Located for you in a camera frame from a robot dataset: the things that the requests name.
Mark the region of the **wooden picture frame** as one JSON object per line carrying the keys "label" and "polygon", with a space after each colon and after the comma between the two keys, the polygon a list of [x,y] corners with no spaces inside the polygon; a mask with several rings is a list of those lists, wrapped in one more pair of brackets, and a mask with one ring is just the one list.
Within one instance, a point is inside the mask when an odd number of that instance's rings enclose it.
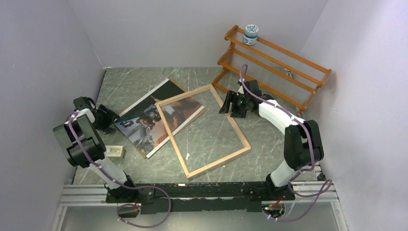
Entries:
{"label": "wooden picture frame", "polygon": [[[196,100],[203,110],[182,132],[172,129],[163,108]],[[188,179],[196,178],[251,149],[249,141],[229,114],[219,114],[223,101],[211,85],[176,95],[156,103],[157,111]]]}

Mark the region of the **clear glass pane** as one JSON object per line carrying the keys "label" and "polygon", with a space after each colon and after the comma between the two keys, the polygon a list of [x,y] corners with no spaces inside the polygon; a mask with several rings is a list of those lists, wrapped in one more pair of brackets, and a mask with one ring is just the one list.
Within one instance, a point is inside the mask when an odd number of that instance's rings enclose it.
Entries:
{"label": "clear glass pane", "polygon": [[216,90],[195,91],[179,102],[196,100],[204,109],[177,132],[160,152],[157,167],[162,180],[235,181],[242,175],[242,159],[251,146],[238,124],[218,111],[222,105]]}

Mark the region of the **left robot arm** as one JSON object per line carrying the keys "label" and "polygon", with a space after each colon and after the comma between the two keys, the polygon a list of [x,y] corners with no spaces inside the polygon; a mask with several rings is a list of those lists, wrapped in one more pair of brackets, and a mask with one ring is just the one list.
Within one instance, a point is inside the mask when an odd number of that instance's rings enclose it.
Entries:
{"label": "left robot arm", "polygon": [[119,115],[104,105],[97,106],[90,97],[73,101],[75,109],[66,121],[53,128],[53,133],[70,165],[95,172],[105,182],[108,195],[116,202],[132,202],[138,198],[133,180],[107,156],[100,131],[113,131]]}

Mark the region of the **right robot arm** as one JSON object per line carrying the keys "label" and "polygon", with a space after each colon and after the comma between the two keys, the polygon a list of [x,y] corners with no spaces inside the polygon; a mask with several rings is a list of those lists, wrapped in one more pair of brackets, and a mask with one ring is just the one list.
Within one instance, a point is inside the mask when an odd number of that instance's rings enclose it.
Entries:
{"label": "right robot arm", "polygon": [[281,106],[269,94],[263,94],[256,80],[239,83],[238,91],[228,90],[219,110],[233,118],[245,118],[253,112],[270,122],[284,135],[283,161],[266,176],[261,194],[278,199],[288,184],[303,172],[314,170],[324,157],[319,126],[314,120],[304,120]]}

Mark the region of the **small staples box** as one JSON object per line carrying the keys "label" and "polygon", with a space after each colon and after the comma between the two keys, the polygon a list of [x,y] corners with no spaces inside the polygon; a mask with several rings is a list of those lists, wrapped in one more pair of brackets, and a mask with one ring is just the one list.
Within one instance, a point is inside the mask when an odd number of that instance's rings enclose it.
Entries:
{"label": "small staples box", "polygon": [[122,145],[106,145],[105,155],[108,158],[123,159],[125,148]]}

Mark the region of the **orange wooden rack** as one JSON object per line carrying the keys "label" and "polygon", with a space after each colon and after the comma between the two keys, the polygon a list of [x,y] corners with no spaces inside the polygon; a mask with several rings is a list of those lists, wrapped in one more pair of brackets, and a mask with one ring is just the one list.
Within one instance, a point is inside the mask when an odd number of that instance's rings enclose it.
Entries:
{"label": "orange wooden rack", "polygon": [[257,80],[260,88],[292,104],[301,115],[323,88],[332,70],[262,37],[257,37],[255,44],[247,45],[243,36],[244,29],[238,25],[225,34],[229,46],[217,62],[222,69],[212,81],[213,86],[227,92],[227,86],[220,84],[220,80],[228,72],[239,74],[241,66],[247,64],[247,80]]}

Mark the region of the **small blue white jar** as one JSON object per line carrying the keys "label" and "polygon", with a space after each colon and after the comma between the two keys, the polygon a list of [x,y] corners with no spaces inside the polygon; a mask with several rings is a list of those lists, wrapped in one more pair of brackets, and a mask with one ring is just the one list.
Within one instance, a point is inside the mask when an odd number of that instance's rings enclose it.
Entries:
{"label": "small blue white jar", "polygon": [[247,25],[244,28],[242,42],[246,45],[255,45],[258,38],[259,28],[256,25]]}

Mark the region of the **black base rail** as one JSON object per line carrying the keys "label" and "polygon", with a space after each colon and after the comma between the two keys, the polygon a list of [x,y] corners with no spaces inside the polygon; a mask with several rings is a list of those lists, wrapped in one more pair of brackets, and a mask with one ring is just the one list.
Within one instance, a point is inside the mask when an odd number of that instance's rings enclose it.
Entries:
{"label": "black base rail", "polygon": [[206,182],[135,184],[136,190],[108,189],[108,204],[139,204],[141,214],[160,212],[232,211],[261,212],[273,202],[293,201],[286,187],[271,182]]}

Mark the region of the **aluminium table rail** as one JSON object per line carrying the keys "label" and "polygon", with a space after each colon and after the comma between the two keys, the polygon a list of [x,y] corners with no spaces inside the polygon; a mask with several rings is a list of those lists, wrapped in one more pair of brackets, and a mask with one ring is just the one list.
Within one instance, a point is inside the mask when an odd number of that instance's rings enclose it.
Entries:
{"label": "aluminium table rail", "polygon": [[[271,220],[289,219],[295,205],[328,203],[333,210],[337,227],[347,230],[340,201],[333,183],[323,181],[322,177],[313,181],[295,181],[289,189],[294,195],[293,201],[277,201],[266,205],[261,212]],[[53,220],[51,229],[61,230],[69,207],[111,206],[117,208],[123,218],[142,215],[139,204],[108,204],[107,189],[103,185],[66,185]]]}

